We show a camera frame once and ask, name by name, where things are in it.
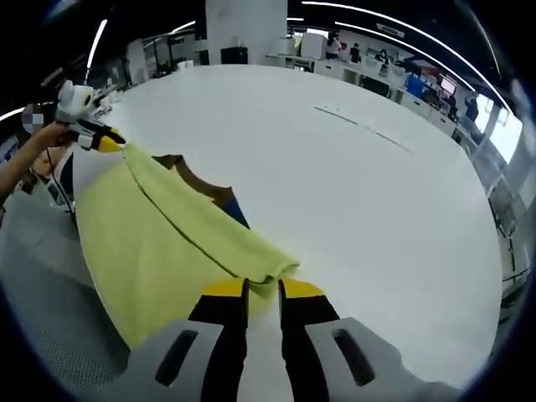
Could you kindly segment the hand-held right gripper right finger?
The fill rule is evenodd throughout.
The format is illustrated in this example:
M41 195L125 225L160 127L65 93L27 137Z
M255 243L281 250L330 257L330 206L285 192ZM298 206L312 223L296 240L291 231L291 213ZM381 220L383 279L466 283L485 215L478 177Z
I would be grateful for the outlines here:
M399 350L353 317L341 318L305 281L278 281L282 357L296 401L455 401L458 392L427 382Z

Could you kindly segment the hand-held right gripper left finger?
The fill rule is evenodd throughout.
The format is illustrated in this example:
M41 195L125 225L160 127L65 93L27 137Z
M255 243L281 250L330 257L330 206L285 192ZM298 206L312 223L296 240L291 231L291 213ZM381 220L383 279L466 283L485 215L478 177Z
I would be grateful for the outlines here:
M131 351L126 370L81 401L235 401L247 354L250 283L215 282L184 320Z

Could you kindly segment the person's left hand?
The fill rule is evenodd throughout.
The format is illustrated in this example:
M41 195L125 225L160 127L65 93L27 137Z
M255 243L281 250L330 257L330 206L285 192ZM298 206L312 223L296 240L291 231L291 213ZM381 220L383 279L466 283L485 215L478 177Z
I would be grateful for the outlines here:
M57 147L74 142L76 134L69 129L68 125L53 121L43 127L36 134L36 138L42 147Z

